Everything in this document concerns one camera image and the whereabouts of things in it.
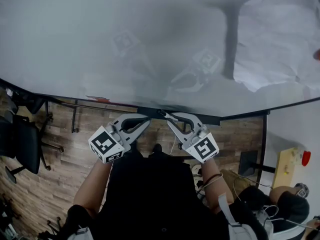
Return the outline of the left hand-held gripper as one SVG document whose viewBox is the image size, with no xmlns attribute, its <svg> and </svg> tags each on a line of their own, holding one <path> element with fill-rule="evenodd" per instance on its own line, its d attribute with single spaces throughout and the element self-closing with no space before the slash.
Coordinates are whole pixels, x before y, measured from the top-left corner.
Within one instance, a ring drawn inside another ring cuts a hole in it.
<svg viewBox="0 0 320 240">
<path fill-rule="evenodd" d="M 151 119 L 146 115 L 124 113 L 106 127 L 101 126 L 89 138 L 89 147 L 103 164 L 107 164 L 128 152 L 131 144 L 142 135 L 150 123 Z M 125 139 L 118 130 L 124 130 Z"/>
</svg>

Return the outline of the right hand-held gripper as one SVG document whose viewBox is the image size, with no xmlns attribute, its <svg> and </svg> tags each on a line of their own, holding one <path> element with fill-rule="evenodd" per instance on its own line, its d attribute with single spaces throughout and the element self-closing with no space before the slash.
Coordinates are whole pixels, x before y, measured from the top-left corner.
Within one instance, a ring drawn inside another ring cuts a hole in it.
<svg viewBox="0 0 320 240">
<path fill-rule="evenodd" d="M 176 119 L 167 119 L 167 124 L 182 143 L 182 149 L 204 164 L 219 153 L 219 147 L 208 128 L 194 114 L 175 112 Z M 179 122 L 190 125 L 191 130 L 182 131 Z"/>
</svg>

